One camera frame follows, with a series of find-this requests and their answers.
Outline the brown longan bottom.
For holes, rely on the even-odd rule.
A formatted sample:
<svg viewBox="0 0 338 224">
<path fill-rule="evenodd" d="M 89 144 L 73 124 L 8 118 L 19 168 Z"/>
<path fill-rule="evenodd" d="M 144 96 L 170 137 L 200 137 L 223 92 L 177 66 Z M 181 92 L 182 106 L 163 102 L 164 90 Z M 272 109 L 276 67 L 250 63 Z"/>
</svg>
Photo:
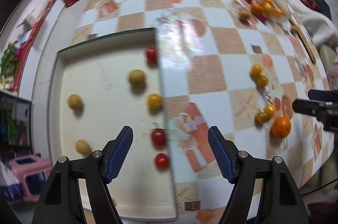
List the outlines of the brown longan bottom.
<svg viewBox="0 0 338 224">
<path fill-rule="evenodd" d="M 75 149 L 83 156 L 88 156 L 92 153 L 90 145 L 84 139 L 79 139 L 78 141 L 76 141 Z"/>
</svg>

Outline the brown longan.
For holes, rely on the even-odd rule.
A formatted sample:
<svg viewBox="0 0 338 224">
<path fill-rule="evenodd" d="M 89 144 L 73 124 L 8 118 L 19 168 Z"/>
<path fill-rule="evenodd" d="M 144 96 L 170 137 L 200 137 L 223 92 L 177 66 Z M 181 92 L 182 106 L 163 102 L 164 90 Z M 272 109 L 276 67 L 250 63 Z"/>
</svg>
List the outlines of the brown longan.
<svg viewBox="0 0 338 224">
<path fill-rule="evenodd" d="M 68 97 L 68 105 L 73 110 L 81 110 L 83 108 L 81 97 L 75 93 Z"/>
<path fill-rule="evenodd" d="M 78 141 L 76 141 L 75 149 L 83 156 L 88 156 L 92 153 L 90 145 L 84 139 L 79 139 Z"/>
<path fill-rule="evenodd" d="M 250 12 L 248 12 L 246 9 L 241 9 L 238 12 L 238 17 L 241 21 L 248 21 L 250 19 Z"/>
</svg>

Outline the red tomato with stem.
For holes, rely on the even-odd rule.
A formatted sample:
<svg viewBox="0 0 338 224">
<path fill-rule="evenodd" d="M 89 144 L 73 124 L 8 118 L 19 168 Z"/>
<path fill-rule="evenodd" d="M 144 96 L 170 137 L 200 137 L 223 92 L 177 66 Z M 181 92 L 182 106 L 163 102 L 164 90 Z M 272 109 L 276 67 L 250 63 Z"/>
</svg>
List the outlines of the red tomato with stem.
<svg viewBox="0 0 338 224">
<path fill-rule="evenodd" d="M 154 129 L 151 132 L 151 140 L 154 146 L 163 147 L 167 144 L 165 129 L 161 128 L 157 123 L 153 123 Z"/>
</svg>

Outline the yellow tomato mid table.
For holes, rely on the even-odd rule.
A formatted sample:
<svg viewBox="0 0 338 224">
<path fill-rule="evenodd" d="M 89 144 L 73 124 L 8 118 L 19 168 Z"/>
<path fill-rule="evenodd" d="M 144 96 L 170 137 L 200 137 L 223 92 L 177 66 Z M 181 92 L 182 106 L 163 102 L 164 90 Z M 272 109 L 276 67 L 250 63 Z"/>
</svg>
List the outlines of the yellow tomato mid table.
<svg viewBox="0 0 338 224">
<path fill-rule="evenodd" d="M 147 105 L 150 110 L 159 110 L 162 107 L 162 97 L 160 94 L 151 93 L 147 98 Z"/>
</svg>

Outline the brown longan edge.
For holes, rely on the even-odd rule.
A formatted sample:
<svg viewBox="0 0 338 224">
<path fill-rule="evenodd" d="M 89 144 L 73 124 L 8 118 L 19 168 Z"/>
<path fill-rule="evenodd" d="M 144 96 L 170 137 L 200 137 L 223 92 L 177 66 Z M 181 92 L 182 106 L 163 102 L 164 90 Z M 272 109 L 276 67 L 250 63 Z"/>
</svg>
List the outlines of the brown longan edge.
<svg viewBox="0 0 338 224">
<path fill-rule="evenodd" d="M 142 70 L 132 70 L 128 80 L 133 87 L 143 87 L 146 83 L 146 74 Z"/>
</svg>

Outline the dark yellow tomato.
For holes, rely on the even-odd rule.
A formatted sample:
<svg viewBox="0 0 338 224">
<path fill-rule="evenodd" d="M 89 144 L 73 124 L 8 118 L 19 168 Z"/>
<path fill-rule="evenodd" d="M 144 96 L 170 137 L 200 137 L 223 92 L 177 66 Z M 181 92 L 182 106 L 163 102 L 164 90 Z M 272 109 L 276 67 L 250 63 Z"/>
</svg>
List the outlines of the dark yellow tomato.
<svg viewBox="0 0 338 224">
<path fill-rule="evenodd" d="M 259 124 L 263 124 L 268 121 L 268 117 L 266 112 L 264 111 L 259 111 L 256 116 L 255 116 L 255 122 Z"/>
</svg>

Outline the pink fuzzy garment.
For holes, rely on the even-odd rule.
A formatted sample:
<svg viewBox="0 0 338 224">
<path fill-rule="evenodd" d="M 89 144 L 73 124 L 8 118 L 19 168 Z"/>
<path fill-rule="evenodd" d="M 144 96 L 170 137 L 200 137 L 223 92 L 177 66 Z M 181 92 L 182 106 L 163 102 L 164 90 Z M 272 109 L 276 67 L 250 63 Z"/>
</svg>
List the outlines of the pink fuzzy garment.
<svg viewBox="0 0 338 224">
<path fill-rule="evenodd" d="M 333 64 L 331 67 L 331 76 L 332 77 L 338 77 L 338 55 L 333 60 Z"/>
</svg>

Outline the large orange near gripper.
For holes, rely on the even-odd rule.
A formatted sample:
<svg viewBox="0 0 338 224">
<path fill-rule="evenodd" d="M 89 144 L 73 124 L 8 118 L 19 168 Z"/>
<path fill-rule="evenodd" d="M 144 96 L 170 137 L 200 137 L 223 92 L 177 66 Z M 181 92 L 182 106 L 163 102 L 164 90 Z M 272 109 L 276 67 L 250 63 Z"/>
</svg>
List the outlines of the large orange near gripper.
<svg viewBox="0 0 338 224">
<path fill-rule="evenodd" d="M 271 133 L 275 138 L 285 138 L 289 135 L 291 131 L 291 122 L 288 117 L 278 117 L 275 119 L 272 127 Z"/>
</svg>

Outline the green sofa cushion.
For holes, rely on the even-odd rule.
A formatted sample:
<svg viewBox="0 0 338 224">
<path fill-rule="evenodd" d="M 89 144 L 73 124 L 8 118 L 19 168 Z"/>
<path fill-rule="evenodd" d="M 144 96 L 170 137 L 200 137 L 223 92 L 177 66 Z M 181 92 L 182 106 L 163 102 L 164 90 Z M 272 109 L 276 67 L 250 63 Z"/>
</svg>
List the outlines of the green sofa cushion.
<svg viewBox="0 0 338 224">
<path fill-rule="evenodd" d="M 333 102 L 326 110 L 323 123 L 323 129 L 331 133 L 333 140 L 332 153 L 321 170 L 322 192 L 329 194 L 337 187 L 337 44 L 334 49 L 328 45 L 322 45 L 320 57 L 327 74 L 329 90 L 334 92 Z"/>
</svg>

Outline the pink plastic stool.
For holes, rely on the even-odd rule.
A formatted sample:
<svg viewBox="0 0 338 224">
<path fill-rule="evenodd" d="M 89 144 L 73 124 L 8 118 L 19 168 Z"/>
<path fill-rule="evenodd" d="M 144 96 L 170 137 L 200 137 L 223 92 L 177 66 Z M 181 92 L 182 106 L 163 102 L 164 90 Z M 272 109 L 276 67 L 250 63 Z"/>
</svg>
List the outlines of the pink plastic stool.
<svg viewBox="0 0 338 224">
<path fill-rule="evenodd" d="M 38 202 L 52 169 L 50 159 L 31 154 L 11 159 L 9 166 L 20 182 L 23 200 Z"/>
</svg>

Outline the yellow tomato lower pair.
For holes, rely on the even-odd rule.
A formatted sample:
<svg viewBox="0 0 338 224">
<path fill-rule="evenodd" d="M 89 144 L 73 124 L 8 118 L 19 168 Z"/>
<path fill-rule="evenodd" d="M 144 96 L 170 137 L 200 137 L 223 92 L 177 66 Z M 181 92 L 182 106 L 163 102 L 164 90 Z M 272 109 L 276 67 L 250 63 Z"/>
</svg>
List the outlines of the yellow tomato lower pair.
<svg viewBox="0 0 338 224">
<path fill-rule="evenodd" d="M 269 80 L 266 76 L 259 75 L 256 78 L 256 85 L 258 88 L 265 88 L 269 83 Z"/>
</svg>

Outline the yellow tomato pair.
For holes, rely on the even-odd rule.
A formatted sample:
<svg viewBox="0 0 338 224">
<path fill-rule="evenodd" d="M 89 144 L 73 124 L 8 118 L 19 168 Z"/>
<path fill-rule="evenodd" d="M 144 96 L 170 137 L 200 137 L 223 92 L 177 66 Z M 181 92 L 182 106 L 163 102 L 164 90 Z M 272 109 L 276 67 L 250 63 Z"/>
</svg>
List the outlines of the yellow tomato pair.
<svg viewBox="0 0 338 224">
<path fill-rule="evenodd" d="M 261 75 L 262 75 L 262 67 L 258 64 L 252 65 L 250 69 L 250 76 L 252 78 L 258 78 Z"/>
<path fill-rule="evenodd" d="M 259 75 L 256 78 L 256 85 L 258 88 L 265 88 L 269 83 L 269 80 L 266 76 Z"/>
</svg>

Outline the white blue plastic bag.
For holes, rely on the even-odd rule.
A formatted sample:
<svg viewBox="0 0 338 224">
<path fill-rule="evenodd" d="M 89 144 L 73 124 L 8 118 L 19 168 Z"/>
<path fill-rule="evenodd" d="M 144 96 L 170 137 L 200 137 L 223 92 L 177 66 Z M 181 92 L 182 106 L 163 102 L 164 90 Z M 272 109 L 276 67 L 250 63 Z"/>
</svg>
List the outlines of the white blue plastic bag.
<svg viewBox="0 0 338 224">
<path fill-rule="evenodd" d="M 3 162 L 1 162 L 0 169 L 1 197 L 7 202 L 16 202 L 21 200 L 23 191 L 19 180 Z"/>
</svg>

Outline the yellow tomato upper pair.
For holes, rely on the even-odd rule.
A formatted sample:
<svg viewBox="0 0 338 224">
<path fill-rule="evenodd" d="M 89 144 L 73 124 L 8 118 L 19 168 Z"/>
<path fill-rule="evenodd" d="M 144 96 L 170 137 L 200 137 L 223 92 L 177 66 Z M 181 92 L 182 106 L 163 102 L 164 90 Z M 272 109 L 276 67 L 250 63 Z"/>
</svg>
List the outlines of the yellow tomato upper pair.
<svg viewBox="0 0 338 224">
<path fill-rule="evenodd" d="M 262 75 L 262 67 L 258 64 L 252 65 L 250 69 L 250 76 L 252 78 L 258 78 L 261 75 Z"/>
</svg>

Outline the longan beside spatula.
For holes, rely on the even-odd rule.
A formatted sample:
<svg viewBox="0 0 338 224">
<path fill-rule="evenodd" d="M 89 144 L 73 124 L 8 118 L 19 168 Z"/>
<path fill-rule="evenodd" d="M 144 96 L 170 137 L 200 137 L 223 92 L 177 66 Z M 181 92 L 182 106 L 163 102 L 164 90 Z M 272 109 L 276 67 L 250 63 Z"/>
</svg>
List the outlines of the longan beside spatula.
<svg viewBox="0 0 338 224">
<path fill-rule="evenodd" d="M 298 27 L 296 25 L 292 25 L 290 27 L 290 31 L 291 31 L 292 34 L 296 34 L 296 33 L 298 33 Z"/>
</svg>

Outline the dark shelf cabinet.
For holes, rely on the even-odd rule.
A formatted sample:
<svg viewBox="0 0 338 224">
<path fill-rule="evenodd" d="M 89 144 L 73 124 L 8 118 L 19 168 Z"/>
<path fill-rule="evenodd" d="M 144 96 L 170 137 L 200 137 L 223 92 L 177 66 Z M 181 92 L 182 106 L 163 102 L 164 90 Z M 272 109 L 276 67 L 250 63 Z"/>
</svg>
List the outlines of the dark shelf cabinet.
<svg viewBox="0 0 338 224">
<path fill-rule="evenodd" d="M 31 102 L 1 90 L 1 161 L 33 153 Z"/>
</svg>

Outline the red black cloth on quilt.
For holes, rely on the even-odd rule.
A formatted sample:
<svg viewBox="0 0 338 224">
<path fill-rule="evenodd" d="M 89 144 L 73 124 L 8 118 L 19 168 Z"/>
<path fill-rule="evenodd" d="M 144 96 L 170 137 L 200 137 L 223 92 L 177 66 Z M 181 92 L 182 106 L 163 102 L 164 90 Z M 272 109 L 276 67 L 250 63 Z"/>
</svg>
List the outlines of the red black cloth on quilt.
<svg viewBox="0 0 338 224">
<path fill-rule="evenodd" d="M 300 0 L 309 9 L 321 13 L 331 20 L 329 5 L 324 0 Z"/>
</svg>

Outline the red cherry tomato by orange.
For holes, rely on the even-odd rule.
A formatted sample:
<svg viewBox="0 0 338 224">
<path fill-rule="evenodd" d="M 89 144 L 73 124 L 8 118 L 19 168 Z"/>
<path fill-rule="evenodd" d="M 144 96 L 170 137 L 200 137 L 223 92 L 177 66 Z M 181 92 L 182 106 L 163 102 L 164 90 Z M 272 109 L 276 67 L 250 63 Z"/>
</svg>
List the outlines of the red cherry tomato by orange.
<svg viewBox="0 0 338 224">
<path fill-rule="evenodd" d="M 267 21 L 267 17 L 264 15 L 264 14 L 261 14 L 259 16 L 259 20 L 262 22 L 262 23 L 265 23 Z"/>
</svg>

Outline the shallow white tray box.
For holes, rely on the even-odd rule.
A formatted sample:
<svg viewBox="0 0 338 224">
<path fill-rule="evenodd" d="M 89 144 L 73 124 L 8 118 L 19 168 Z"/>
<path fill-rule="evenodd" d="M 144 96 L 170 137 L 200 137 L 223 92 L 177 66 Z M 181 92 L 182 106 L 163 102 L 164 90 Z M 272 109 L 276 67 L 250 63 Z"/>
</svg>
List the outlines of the shallow white tray box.
<svg viewBox="0 0 338 224">
<path fill-rule="evenodd" d="M 155 166 L 158 153 L 151 132 L 157 123 L 166 126 L 162 109 L 150 110 L 148 95 L 161 94 L 161 72 L 146 59 L 146 49 L 156 45 L 153 28 L 113 33 L 58 51 L 53 67 L 48 101 L 48 141 L 52 160 L 61 156 L 81 158 L 75 143 L 84 139 L 100 150 L 130 126 L 134 139 L 119 175 L 108 189 L 118 213 L 134 221 L 171 221 L 178 215 L 170 169 Z M 143 87 L 131 86 L 132 70 L 146 74 Z M 81 110 L 68 105 L 78 94 Z"/>
</svg>

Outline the oranges in bowl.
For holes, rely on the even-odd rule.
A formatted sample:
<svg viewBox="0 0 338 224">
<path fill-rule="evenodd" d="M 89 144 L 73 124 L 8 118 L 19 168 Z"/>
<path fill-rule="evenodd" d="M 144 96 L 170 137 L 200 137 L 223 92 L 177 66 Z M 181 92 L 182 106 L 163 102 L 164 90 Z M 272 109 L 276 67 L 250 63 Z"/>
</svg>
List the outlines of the oranges in bowl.
<svg viewBox="0 0 338 224">
<path fill-rule="evenodd" d="M 280 18 L 284 16 L 284 11 L 278 7 L 276 7 L 273 3 L 273 0 L 262 0 L 262 4 L 264 13 L 268 17 Z"/>
</svg>

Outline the clear glass fruit bowl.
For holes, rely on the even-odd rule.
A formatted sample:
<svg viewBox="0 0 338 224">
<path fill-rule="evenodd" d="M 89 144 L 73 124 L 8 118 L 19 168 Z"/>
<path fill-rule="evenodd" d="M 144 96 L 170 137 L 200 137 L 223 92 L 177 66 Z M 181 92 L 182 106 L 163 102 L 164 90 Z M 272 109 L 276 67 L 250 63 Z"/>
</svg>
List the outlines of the clear glass fruit bowl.
<svg viewBox="0 0 338 224">
<path fill-rule="evenodd" d="M 285 0 L 256 0 L 263 7 L 267 18 L 276 22 L 290 19 L 290 10 Z"/>
</svg>

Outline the orange beside glass bowl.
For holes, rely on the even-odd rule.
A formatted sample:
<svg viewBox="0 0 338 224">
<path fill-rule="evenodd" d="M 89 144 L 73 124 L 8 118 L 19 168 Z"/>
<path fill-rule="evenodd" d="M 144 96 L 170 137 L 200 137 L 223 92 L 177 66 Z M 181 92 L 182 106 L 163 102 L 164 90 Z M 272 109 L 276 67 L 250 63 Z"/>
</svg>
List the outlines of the orange beside glass bowl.
<svg viewBox="0 0 338 224">
<path fill-rule="evenodd" d="M 264 14 L 263 6 L 255 2 L 252 2 L 250 4 L 250 11 L 255 16 L 260 16 Z"/>
</svg>

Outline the brown longan top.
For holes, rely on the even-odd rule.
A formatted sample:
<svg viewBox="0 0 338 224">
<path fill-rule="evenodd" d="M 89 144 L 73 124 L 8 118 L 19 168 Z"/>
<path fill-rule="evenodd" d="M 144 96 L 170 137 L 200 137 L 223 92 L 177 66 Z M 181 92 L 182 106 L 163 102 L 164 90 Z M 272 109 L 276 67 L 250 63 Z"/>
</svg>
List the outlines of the brown longan top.
<svg viewBox="0 0 338 224">
<path fill-rule="evenodd" d="M 250 19 L 250 12 L 248 12 L 246 9 L 241 9 L 238 12 L 238 17 L 241 21 L 248 21 Z"/>
</svg>

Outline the green potted plant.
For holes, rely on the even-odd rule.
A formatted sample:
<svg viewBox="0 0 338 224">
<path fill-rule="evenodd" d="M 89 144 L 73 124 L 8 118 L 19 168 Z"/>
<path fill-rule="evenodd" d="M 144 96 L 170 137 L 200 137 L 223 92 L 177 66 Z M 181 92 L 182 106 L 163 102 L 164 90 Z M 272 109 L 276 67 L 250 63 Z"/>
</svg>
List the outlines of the green potted plant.
<svg viewBox="0 0 338 224">
<path fill-rule="evenodd" d="M 11 90 L 14 85 L 15 76 L 19 68 L 19 57 L 21 54 L 18 41 L 10 42 L 3 51 L 1 57 L 1 87 Z"/>
</svg>

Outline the wooden spatula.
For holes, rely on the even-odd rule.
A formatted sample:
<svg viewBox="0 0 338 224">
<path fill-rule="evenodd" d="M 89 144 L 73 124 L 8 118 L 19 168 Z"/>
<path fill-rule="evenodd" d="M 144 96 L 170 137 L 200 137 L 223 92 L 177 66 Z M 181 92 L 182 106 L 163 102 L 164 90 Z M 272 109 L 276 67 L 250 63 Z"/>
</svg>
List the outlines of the wooden spatula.
<svg viewBox="0 0 338 224">
<path fill-rule="evenodd" d="M 298 24 L 295 22 L 295 20 L 293 19 L 293 17 L 291 15 L 289 15 L 288 18 L 289 23 L 292 25 L 296 25 L 298 27 L 298 33 L 296 33 L 296 35 L 298 36 L 298 38 L 300 39 L 300 41 L 302 42 L 311 62 L 313 64 L 316 64 L 316 58 L 315 55 L 309 45 L 309 42 L 307 41 L 307 38 L 305 37 L 303 31 L 301 30 L 301 28 L 298 26 Z"/>
</svg>

